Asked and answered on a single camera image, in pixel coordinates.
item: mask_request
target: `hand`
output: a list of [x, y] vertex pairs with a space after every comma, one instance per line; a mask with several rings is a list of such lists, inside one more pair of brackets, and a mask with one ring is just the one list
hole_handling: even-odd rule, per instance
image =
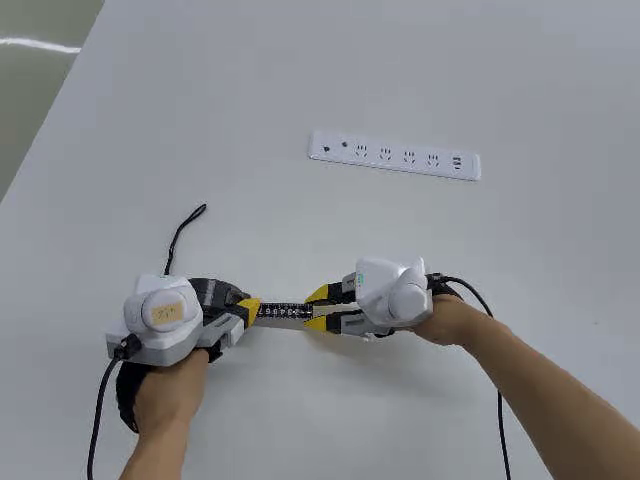
[[133, 411], [140, 435], [179, 423], [189, 427], [204, 396], [209, 354], [195, 350], [181, 362], [147, 374]]
[[438, 345], [467, 346], [484, 317], [456, 296], [437, 295], [433, 297], [433, 314], [410, 330]]

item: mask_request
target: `electrical outlet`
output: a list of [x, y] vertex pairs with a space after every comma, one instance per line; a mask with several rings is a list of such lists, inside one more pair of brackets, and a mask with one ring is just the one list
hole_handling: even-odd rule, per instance
[[416, 152], [414, 152], [413, 150], [405, 150], [402, 160], [406, 164], [413, 165], [414, 163], [416, 163]]
[[355, 135], [314, 132], [309, 158], [460, 180], [480, 180], [480, 157], [475, 153], [392, 144]]
[[380, 147], [380, 153], [378, 154], [378, 158], [383, 162], [390, 162], [393, 158], [391, 153], [391, 149], [389, 147]]

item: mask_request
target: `white plastic housing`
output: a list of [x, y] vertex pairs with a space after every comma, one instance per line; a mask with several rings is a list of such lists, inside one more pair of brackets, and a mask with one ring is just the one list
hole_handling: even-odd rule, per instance
[[376, 325], [415, 325], [433, 309], [425, 275], [422, 258], [411, 267], [382, 259], [360, 259], [356, 262], [356, 302]]

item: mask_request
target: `black power cord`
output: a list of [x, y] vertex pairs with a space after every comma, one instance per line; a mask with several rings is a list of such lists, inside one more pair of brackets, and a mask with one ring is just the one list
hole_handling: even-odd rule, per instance
[[[461, 278], [441, 275], [440, 273], [427, 275], [427, 279], [430, 284], [432, 283], [444, 284], [444, 283], [451, 282], [451, 283], [457, 283], [458, 285], [462, 285], [464, 288], [469, 290], [474, 297], [476, 297], [478, 302], [480, 302], [480, 304], [482, 305], [482, 308], [484, 308], [484, 311], [487, 312], [487, 315], [489, 315], [491, 318], [494, 318], [493, 313], [491, 312], [489, 305], [487, 305], [487, 302], [484, 301], [484, 298], [482, 298], [482, 296], [478, 293], [478, 291], [475, 288], [473, 288], [473, 286], [470, 283], [466, 282], [465, 280], [462, 280]], [[500, 445], [502, 447], [502, 460], [504, 461], [504, 473], [507, 480], [511, 480], [511, 468], [509, 466], [509, 454], [507, 452], [507, 441], [504, 436], [504, 420], [502, 416], [502, 394], [500, 393], [500, 390], [498, 390], [498, 430], [500, 432]]]
[[93, 417], [93, 430], [91, 432], [91, 441], [89, 442], [89, 458], [87, 459], [87, 478], [93, 480], [93, 459], [96, 454], [96, 442], [98, 441], [98, 432], [100, 431], [100, 418], [102, 417], [102, 403], [104, 401], [104, 392], [107, 389], [107, 382], [111, 376], [111, 372], [120, 360], [128, 360], [142, 349], [142, 342], [137, 335], [131, 334], [123, 338], [115, 350], [113, 358], [107, 365], [107, 369], [102, 375], [100, 388], [98, 389], [98, 400], [96, 402], [96, 413]]
[[169, 275], [171, 273], [171, 263], [173, 262], [173, 253], [176, 248], [176, 243], [178, 243], [178, 237], [180, 236], [180, 232], [182, 229], [193, 222], [196, 218], [204, 213], [207, 209], [207, 204], [203, 203], [198, 208], [196, 208], [191, 215], [187, 217], [187, 219], [180, 224], [178, 229], [176, 230], [175, 235], [173, 236], [173, 240], [171, 240], [171, 245], [169, 246], [169, 257], [167, 258], [167, 264], [164, 267], [164, 274]]

